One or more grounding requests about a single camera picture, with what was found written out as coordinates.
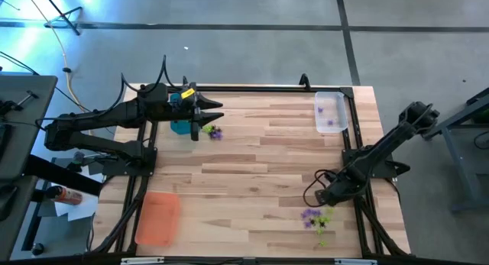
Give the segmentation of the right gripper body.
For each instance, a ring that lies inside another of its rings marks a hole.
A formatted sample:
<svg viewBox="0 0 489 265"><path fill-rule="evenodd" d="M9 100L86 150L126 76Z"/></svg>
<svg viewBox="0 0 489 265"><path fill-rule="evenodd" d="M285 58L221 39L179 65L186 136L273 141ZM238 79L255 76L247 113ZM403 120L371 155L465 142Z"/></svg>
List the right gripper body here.
<svg viewBox="0 0 489 265"><path fill-rule="evenodd" d="M340 202L346 202L350 199L348 194L349 185L345 181L334 181L325 189L316 191L316 201L320 205L335 206Z"/></svg>

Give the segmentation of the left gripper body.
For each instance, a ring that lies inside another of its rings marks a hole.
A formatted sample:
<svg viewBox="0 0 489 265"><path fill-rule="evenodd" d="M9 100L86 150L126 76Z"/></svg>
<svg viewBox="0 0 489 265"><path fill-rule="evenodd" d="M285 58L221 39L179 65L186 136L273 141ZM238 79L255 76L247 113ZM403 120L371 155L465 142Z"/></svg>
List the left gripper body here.
<svg viewBox="0 0 489 265"><path fill-rule="evenodd" d="M182 85L181 88L170 89L171 106L170 120L188 120L191 119L195 109L197 100L197 87L195 82Z"/></svg>

